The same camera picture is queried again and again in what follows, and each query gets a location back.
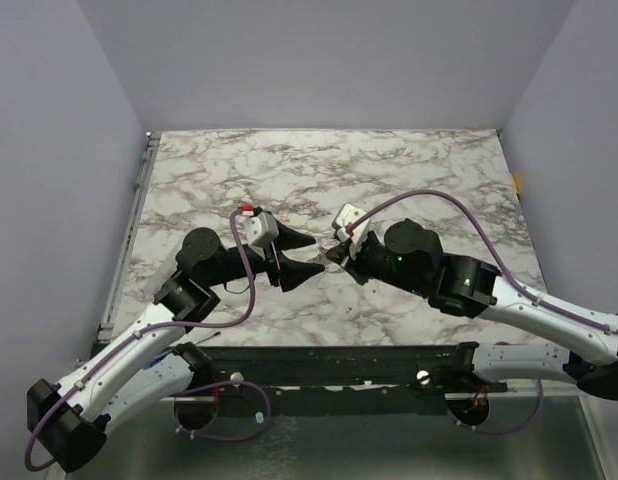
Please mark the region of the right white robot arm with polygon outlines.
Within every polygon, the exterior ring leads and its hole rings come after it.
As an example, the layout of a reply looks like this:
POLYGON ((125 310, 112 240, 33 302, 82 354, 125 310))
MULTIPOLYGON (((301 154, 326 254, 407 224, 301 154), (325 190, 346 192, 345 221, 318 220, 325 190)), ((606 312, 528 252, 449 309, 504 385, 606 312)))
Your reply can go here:
POLYGON ((368 225, 349 232, 332 224, 337 246, 327 258, 358 284, 378 280, 425 299, 455 317, 480 318, 531 333, 543 345, 481 345, 448 367, 450 383, 470 391, 483 379, 550 379, 618 401, 618 313, 578 307, 506 279, 502 269, 474 257, 447 254, 438 235, 406 219, 383 239, 368 225))

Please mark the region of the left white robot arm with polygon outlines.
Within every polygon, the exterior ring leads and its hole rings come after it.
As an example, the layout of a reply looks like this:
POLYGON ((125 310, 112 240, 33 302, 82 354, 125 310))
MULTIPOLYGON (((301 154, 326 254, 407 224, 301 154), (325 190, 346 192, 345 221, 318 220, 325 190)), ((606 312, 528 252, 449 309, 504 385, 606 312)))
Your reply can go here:
POLYGON ((114 420, 107 409, 114 405, 115 395, 173 342, 193 329, 211 328, 206 319, 220 302, 215 286, 238 279, 248 282, 246 311, 221 325, 232 328, 254 310, 257 274, 267 274, 271 285, 288 292, 323 272, 321 264, 297 262, 284 254, 315 244, 312 236, 261 209, 234 211, 229 219, 233 234, 239 217, 245 219, 246 243, 225 248, 210 228, 190 231, 175 255, 174 272, 143 316, 74 372, 56 382, 41 379, 29 388, 27 470, 39 472, 58 464, 71 473, 89 463, 106 442, 106 428, 114 420))

